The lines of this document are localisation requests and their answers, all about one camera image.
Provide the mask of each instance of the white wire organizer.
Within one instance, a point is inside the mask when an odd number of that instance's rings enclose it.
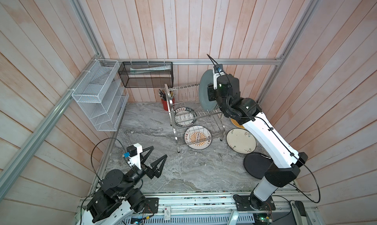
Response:
[[[112,82],[118,68],[117,61],[96,61],[72,94],[98,131],[116,131],[129,97],[121,79]]]
[[[180,152],[179,148],[183,146],[202,143],[215,138],[220,138],[222,141],[225,137],[225,126],[222,123],[222,112],[219,108],[212,111],[203,110],[203,108],[201,108],[198,98],[198,87],[199,84],[173,88],[168,88],[168,86],[165,85],[170,125],[173,127],[178,152]],[[177,94],[178,98],[175,98],[175,100],[177,100],[176,102],[173,101],[170,91]],[[175,110],[181,107],[192,108],[195,114],[176,114]],[[185,124],[183,123],[189,122],[195,123],[184,127]],[[191,139],[189,143],[186,143],[184,135],[186,130],[190,127],[193,127],[195,131],[199,132],[207,129],[211,133],[211,136],[200,139]]]

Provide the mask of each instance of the marble surface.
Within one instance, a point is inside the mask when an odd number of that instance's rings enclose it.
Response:
[[[230,119],[223,118],[226,132],[235,128]],[[252,190],[258,179],[249,175],[243,167],[244,154],[233,151],[224,141],[214,139],[204,150],[181,147],[177,153],[168,112],[160,102],[129,103],[117,138],[124,147],[140,143],[143,147],[154,146],[146,164],[167,154],[160,178],[143,178],[142,192],[172,191],[243,191]],[[257,141],[254,152],[267,154]],[[130,170],[122,158],[123,149],[118,142],[111,152],[106,172],[118,168]]]

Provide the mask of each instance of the robotic arm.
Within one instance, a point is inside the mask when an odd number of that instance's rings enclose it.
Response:
[[[241,97],[238,78],[225,74],[222,64],[214,64],[213,76],[216,81],[207,87],[209,100],[216,100],[225,117],[235,119],[252,133],[273,160],[250,195],[251,206],[260,210],[278,187],[287,185],[298,176],[299,168],[308,156],[297,152],[280,136],[253,99]]]
[[[140,188],[134,188],[134,186],[144,175],[150,179],[159,178],[167,159],[167,155],[164,155],[151,163],[151,167],[146,166],[144,162],[153,149],[153,146],[143,149],[139,143],[127,147],[124,157],[125,159],[129,157],[127,163],[131,170],[123,174],[119,169],[114,169],[106,174],[105,178],[99,182],[101,188],[87,204],[87,209],[77,225],[118,224],[130,214],[144,209],[146,198]]]

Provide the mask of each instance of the white label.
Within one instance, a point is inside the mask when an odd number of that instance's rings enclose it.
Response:
[[[164,220],[170,220],[170,206],[167,206],[164,209]]]

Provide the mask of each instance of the black mounting plate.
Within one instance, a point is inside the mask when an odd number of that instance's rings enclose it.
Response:
[[[147,198],[145,200],[145,206],[146,208],[144,208],[143,213],[150,214],[151,211],[152,213],[156,214],[158,212],[158,197]]]
[[[249,196],[240,196],[242,201],[249,201]],[[250,206],[250,203],[247,204],[246,206],[246,203],[244,203],[244,205],[242,205],[241,203],[236,203],[236,207],[237,207],[237,211],[255,211],[251,206]],[[276,210],[276,207],[275,207],[275,203],[274,201],[272,200],[272,196],[270,196],[265,204],[263,205],[262,207],[262,211],[264,210],[267,210],[267,211],[270,211],[270,207],[271,207],[271,210]]]

